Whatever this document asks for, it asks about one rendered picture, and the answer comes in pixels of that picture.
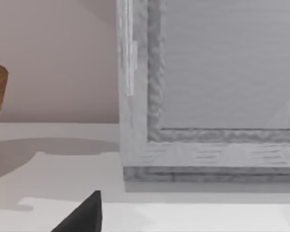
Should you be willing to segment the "grey wooden cabinet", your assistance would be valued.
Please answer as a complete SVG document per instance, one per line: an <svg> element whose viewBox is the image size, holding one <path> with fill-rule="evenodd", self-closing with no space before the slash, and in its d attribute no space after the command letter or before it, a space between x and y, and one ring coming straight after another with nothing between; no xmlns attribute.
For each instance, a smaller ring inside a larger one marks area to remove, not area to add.
<svg viewBox="0 0 290 232"><path fill-rule="evenodd" d="M126 182L290 183L290 0L116 0Z"/></svg>

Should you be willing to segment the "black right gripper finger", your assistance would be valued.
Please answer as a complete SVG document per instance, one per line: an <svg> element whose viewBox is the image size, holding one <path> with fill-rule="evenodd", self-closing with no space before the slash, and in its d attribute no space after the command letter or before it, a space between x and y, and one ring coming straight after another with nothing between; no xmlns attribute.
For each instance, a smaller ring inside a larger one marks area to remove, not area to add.
<svg viewBox="0 0 290 232"><path fill-rule="evenodd" d="M101 191L94 191L51 232L102 232Z"/></svg>

